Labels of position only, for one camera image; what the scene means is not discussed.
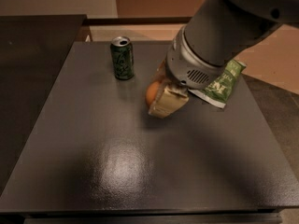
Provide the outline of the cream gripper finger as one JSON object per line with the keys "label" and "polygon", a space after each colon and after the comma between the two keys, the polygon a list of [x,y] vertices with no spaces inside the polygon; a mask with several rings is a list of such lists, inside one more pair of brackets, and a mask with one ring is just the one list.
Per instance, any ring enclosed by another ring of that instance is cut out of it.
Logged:
{"label": "cream gripper finger", "polygon": [[181,109],[189,101],[188,90],[173,83],[161,84],[149,114],[160,119],[166,118]]}
{"label": "cream gripper finger", "polygon": [[162,61],[159,67],[156,70],[156,73],[153,77],[154,82],[159,82],[160,84],[166,84],[168,82],[168,78],[166,76],[165,71],[165,61]]}

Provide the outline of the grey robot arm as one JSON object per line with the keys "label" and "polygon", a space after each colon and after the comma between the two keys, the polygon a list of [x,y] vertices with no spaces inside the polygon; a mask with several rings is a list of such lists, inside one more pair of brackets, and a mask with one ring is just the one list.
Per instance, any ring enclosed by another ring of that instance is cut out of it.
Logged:
{"label": "grey robot arm", "polygon": [[206,0],[183,26],[146,93],[149,114],[165,118],[193,93],[224,108],[245,68],[235,56],[299,24],[299,0]]}

